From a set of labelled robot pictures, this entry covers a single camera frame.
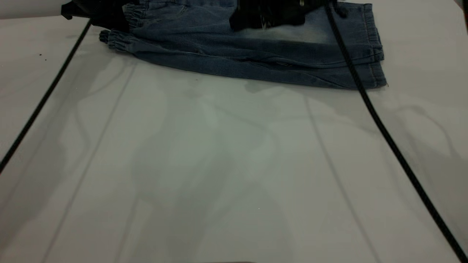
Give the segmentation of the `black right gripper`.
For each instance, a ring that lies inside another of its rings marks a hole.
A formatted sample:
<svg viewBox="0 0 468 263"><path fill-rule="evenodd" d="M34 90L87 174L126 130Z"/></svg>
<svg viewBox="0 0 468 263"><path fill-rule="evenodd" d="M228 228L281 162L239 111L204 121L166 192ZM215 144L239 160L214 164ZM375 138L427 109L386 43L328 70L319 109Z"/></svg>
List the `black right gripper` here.
<svg viewBox="0 0 468 263"><path fill-rule="evenodd" d="M282 25L298 26L305 23L308 13L330 6L341 18L347 17L346 10L339 6L337 0L239 0L229 23L235 32Z"/></svg>

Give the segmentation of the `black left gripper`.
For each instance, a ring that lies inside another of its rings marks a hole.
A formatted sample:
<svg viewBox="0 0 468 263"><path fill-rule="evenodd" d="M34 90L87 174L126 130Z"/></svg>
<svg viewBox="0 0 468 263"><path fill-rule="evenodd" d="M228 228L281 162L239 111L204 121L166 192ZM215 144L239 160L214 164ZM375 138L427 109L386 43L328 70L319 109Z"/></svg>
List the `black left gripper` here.
<svg viewBox="0 0 468 263"><path fill-rule="evenodd" d="M94 26L129 32L122 8L126 4L125 0L72 0L61 6L60 14L67 20L83 17Z"/></svg>

